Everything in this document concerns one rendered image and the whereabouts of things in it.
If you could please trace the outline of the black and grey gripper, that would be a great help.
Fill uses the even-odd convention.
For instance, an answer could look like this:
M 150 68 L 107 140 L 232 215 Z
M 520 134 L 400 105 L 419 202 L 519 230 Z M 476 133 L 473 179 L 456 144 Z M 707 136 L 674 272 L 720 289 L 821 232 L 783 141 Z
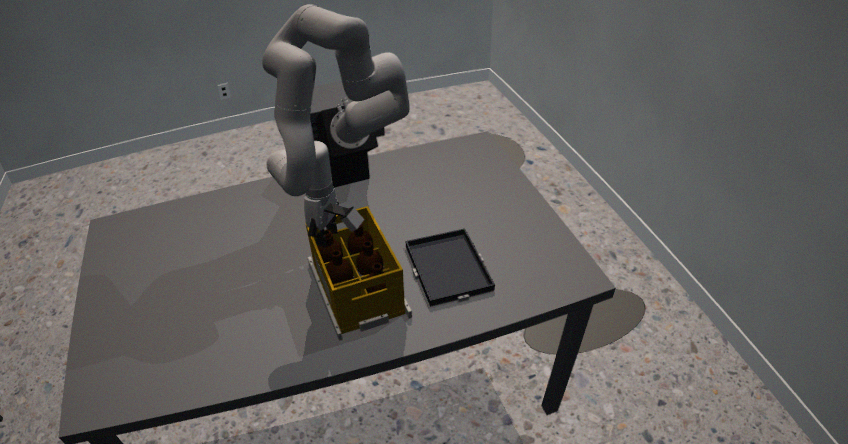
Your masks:
M 311 198 L 306 195 L 304 198 L 305 220 L 307 227 L 309 227 L 308 236 L 315 237 L 316 244 L 325 248 L 327 247 L 327 241 L 324 235 L 324 228 L 326 227 L 331 233 L 338 233 L 336 215 L 324 211 L 330 203 L 339 204 L 339 202 L 337 204 L 334 187 L 333 191 L 326 197 Z M 320 233 L 317 232 L 317 229 L 319 229 Z

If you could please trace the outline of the yellow translucent crate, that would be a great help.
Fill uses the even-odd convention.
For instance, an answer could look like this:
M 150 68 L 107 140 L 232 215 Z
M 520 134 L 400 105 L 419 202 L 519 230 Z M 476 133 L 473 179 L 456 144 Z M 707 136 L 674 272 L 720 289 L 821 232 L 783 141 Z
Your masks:
M 364 219 L 362 222 L 363 230 L 371 235 L 374 250 L 381 254 L 384 266 L 383 271 L 387 273 L 370 278 L 367 278 L 369 274 L 359 276 L 356 270 L 356 259 L 359 253 L 349 255 L 347 240 L 352 232 L 346 227 L 337 230 L 338 233 L 333 234 L 333 239 L 336 239 L 341 244 L 344 259 L 352 265 L 354 279 L 333 285 L 326 270 L 329 262 L 323 262 L 316 245 L 316 240 L 314 240 L 315 237 L 308 236 L 311 252 L 314 255 L 312 257 L 315 260 L 314 265 L 316 265 L 317 274 L 320 275 L 318 276 L 327 299 L 330 300 L 329 302 L 332 302 L 332 306 L 334 305 L 333 307 L 330 306 L 332 311 L 335 310 L 333 314 L 334 316 L 336 315 L 335 319 L 338 320 L 337 324 L 340 324 L 339 329 L 342 334 L 360 329 L 359 322 L 361 321 L 384 314 L 388 314 L 389 319 L 406 314 L 403 269 L 374 216 L 368 214 L 360 215 Z M 367 293 L 366 288 L 382 283 L 386 283 L 387 288 L 369 294 Z

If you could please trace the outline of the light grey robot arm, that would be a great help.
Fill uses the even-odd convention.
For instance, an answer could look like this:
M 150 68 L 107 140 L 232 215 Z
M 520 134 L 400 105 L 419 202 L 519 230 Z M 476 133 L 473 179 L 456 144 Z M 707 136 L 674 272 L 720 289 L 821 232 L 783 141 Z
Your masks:
M 269 156 L 267 169 L 287 194 L 323 198 L 333 191 L 333 182 L 328 148 L 313 137 L 310 113 L 316 62 L 302 50 L 306 40 L 326 49 L 341 49 L 335 55 L 344 91 L 353 102 L 343 98 L 345 109 L 342 112 L 338 104 L 331 121 L 331 136 L 339 146 L 363 145 L 369 136 L 353 141 L 405 118 L 410 104 L 399 58 L 393 53 L 371 56 L 363 20 L 311 4 L 294 12 L 262 60 L 264 70 L 277 78 L 274 117 L 285 145 Z

